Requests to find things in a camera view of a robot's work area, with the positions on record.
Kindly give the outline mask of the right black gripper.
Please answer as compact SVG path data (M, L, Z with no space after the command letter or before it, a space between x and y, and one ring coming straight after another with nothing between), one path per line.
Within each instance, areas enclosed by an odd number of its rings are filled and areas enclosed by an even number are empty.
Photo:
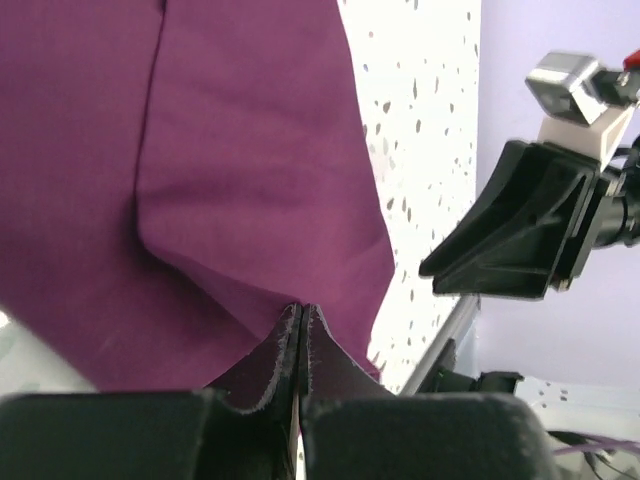
M550 143L509 140L486 186L419 274L436 295L540 299L567 290L594 249L639 244L639 141L599 164Z

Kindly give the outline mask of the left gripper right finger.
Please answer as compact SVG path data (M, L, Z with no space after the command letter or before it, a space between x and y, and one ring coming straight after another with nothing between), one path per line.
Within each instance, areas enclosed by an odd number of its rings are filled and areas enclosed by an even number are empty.
M531 409L503 393L395 396L300 320L299 418L309 479L557 479Z

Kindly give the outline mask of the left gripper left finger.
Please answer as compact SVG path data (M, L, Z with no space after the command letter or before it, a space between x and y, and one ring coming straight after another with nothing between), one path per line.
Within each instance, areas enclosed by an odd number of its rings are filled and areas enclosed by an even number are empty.
M198 390L20 394L1 403L4 479L292 479L303 308Z

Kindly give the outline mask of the purple cloth mat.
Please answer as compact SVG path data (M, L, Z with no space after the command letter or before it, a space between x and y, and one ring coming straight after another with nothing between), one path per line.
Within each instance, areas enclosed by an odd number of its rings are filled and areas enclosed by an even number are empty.
M5 1L1 306L103 390L198 388L394 273L334 1Z

